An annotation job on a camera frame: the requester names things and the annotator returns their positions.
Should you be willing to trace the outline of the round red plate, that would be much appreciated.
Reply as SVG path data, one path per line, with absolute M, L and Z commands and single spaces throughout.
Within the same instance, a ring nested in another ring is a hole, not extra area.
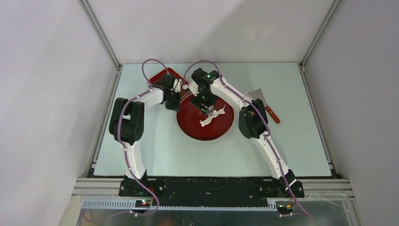
M 215 109 L 224 109 L 224 114 L 217 116 L 205 126 L 201 126 L 200 122 L 205 120 L 207 116 L 191 104 L 194 95 L 186 95 L 180 103 L 180 111 L 177 112 L 176 118 L 180 129 L 187 136 L 200 141 L 210 141 L 223 136 L 229 131 L 234 122 L 234 110 L 222 99 L 217 99 Z

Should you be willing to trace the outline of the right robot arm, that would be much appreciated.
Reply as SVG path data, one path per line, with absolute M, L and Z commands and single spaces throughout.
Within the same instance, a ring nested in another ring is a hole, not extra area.
M 225 114 L 224 108 L 217 110 L 214 107 L 218 99 L 225 101 L 238 111 L 239 130 L 242 135 L 259 143 L 271 177 L 275 181 L 275 194 L 285 197 L 291 193 L 296 176 L 281 158 L 271 139 L 263 101 L 245 96 L 222 78 L 218 71 L 208 73 L 199 68 L 192 73 L 191 78 L 192 81 L 187 87 L 194 95 L 191 104 L 206 115 L 206 119 L 200 121 L 201 126 L 205 127 L 213 119 Z

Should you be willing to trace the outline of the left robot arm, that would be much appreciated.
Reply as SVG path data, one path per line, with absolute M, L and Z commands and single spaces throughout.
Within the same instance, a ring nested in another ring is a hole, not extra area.
M 114 102 L 109 133 L 122 146 L 127 166 L 125 175 L 135 179 L 130 189 L 137 196 L 143 196 L 149 190 L 148 182 L 142 179 L 146 168 L 140 150 L 145 111 L 156 105 L 164 105 L 167 110 L 180 111 L 182 82 L 182 79 L 164 74 L 160 81 L 144 93 L 131 99 L 119 97 Z

